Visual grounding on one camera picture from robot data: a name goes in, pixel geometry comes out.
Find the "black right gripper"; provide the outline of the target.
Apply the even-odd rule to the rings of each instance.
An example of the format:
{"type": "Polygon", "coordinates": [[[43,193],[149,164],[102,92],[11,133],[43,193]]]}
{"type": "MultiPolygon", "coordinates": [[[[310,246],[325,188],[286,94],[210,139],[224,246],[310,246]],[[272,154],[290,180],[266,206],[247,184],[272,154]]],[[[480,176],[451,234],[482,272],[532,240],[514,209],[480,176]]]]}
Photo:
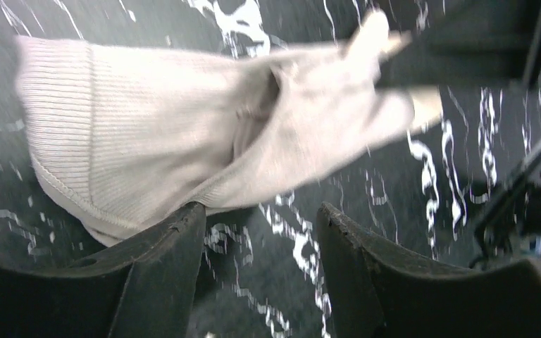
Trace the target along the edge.
{"type": "MultiPolygon", "coordinates": [[[[541,1],[463,1],[381,67],[381,87],[454,85],[541,89],[541,1]]],[[[474,266],[518,258],[541,235],[541,140],[471,219],[474,266]]]]}

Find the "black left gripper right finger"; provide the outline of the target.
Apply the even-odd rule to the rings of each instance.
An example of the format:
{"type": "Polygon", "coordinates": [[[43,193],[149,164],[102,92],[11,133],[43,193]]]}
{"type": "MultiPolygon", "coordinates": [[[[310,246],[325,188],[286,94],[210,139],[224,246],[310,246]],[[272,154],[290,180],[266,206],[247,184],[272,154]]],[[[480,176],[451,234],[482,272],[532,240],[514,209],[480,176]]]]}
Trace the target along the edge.
{"type": "Polygon", "coordinates": [[[338,337],[541,337],[541,258],[447,265],[321,205],[318,240],[338,337]]]}

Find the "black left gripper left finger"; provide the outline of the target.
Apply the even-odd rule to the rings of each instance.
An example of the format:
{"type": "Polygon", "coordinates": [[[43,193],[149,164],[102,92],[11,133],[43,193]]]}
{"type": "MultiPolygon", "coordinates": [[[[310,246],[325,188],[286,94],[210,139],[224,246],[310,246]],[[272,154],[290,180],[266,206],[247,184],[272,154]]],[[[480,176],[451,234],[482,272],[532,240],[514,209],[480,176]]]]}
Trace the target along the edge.
{"type": "Polygon", "coordinates": [[[205,230],[189,203],[66,268],[0,266],[0,337],[184,337],[205,230]]]}

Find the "grey beige underwear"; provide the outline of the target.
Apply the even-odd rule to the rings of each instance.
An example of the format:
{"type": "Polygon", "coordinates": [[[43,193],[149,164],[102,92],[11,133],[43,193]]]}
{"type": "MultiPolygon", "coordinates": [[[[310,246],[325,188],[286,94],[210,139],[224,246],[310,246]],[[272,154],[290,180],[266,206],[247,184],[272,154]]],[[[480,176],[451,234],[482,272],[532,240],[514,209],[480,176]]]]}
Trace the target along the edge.
{"type": "Polygon", "coordinates": [[[434,124],[435,87],[376,89],[385,14],[340,44],[234,60],[18,36],[16,89],[45,193],[113,246],[196,201],[253,206],[434,124]]]}

